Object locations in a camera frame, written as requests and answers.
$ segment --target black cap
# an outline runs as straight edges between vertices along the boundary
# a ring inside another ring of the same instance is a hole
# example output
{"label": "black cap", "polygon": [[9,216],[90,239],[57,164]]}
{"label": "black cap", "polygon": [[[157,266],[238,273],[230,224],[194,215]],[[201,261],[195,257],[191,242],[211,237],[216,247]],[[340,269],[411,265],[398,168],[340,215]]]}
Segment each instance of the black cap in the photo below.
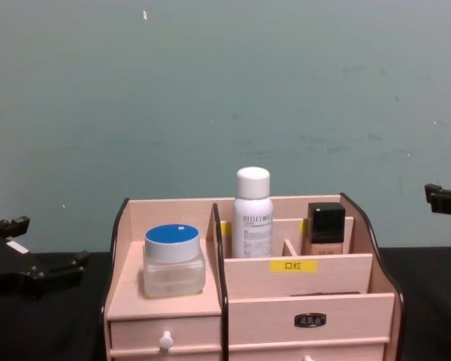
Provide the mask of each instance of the black cap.
{"label": "black cap", "polygon": [[310,203],[307,228],[312,244],[344,242],[346,210],[340,203]]}

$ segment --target drawer knob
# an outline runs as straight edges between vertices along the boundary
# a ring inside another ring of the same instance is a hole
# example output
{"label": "drawer knob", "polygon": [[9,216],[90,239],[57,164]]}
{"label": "drawer knob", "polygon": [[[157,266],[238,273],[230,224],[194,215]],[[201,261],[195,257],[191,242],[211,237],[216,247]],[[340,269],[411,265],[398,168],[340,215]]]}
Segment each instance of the drawer knob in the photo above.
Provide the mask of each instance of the drawer knob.
{"label": "drawer knob", "polygon": [[174,339],[171,337],[171,333],[169,331],[165,331],[164,335],[159,340],[160,348],[164,350],[168,350],[172,346],[174,346]]}

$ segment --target white bottle cap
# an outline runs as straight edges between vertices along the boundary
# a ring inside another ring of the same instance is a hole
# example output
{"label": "white bottle cap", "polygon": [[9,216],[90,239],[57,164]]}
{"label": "white bottle cap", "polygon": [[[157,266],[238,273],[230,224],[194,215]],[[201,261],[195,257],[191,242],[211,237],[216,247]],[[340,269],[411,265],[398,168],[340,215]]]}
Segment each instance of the white bottle cap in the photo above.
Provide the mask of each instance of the white bottle cap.
{"label": "white bottle cap", "polygon": [[198,230],[186,224],[165,224],[145,234],[145,257],[157,262],[185,262],[200,252]]}
{"label": "white bottle cap", "polygon": [[246,167],[238,170],[238,198],[264,199],[269,197],[271,175],[267,169]]}

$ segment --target cosmetic organizer box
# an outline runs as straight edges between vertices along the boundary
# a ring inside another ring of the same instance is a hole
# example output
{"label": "cosmetic organizer box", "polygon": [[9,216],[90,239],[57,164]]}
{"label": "cosmetic organizer box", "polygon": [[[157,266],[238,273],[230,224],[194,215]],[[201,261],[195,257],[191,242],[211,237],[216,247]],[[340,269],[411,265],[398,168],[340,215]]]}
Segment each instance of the cosmetic organizer box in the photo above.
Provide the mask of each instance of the cosmetic organizer box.
{"label": "cosmetic organizer box", "polygon": [[[234,199],[126,199],[101,309],[108,361],[399,361],[404,303],[366,213],[345,194],[275,196],[273,256],[233,259]],[[302,256],[308,205],[346,209],[344,254]],[[204,289],[148,299],[148,229],[196,227]]]}

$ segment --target black table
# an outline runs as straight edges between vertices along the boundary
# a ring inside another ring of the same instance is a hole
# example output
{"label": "black table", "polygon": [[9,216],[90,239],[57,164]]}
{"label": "black table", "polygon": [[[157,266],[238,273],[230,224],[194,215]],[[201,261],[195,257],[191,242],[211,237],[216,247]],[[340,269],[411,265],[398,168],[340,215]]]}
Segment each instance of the black table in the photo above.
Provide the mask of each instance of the black table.
{"label": "black table", "polygon": [[[403,361],[451,361],[451,248],[383,248],[406,300]],[[43,263],[69,257],[38,255]],[[31,300],[0,298],[0,361],[103,361],[98,326],[110,255],[93,253],[82,284]]]}

